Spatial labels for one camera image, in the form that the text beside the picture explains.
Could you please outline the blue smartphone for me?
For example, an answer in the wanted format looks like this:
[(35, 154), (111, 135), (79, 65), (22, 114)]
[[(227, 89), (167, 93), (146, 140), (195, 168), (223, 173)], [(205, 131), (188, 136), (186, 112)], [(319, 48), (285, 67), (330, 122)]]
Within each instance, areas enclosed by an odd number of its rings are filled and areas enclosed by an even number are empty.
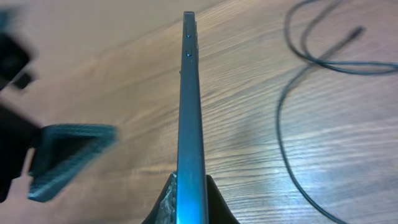
[(176, 222), (206, 224), (208, 202), (201, 120), (195, 13), (183, 13), (177, 156)]

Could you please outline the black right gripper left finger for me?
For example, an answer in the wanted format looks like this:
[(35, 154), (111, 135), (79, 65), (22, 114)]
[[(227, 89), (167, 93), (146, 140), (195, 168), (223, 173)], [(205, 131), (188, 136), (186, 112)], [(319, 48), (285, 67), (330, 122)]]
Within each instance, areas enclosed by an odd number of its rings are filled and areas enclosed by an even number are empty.
[(173, 171), (142, 224), (176, 224), (177, 172)]

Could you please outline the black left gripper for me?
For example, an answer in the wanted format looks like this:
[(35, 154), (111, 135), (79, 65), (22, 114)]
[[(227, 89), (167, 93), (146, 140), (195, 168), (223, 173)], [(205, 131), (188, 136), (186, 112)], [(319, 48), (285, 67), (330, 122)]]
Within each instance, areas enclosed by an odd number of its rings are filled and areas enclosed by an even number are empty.
[[(13, 36), (1, 34), (1, 89), (12, 85), (23, 90), (34, 76), (25, 68), (31, 60)], [(1, 104), (1, 202), (12, 181), (20, 177), (27, 151), (40, 128)], [(32, 177), (28, 199), (53, 199), (91, 160), (117, 140), (118, 130), (105, 124), (55, 124), (41, 130), (29, 169)]]

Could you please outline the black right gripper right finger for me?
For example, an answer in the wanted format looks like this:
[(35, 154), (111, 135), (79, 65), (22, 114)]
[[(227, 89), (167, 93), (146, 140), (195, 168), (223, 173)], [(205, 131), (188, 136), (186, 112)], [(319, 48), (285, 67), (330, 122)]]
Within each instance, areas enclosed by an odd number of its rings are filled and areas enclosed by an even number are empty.
[(210, 175), (206, 176), (206, 186), (209, 224), (239, 224)]

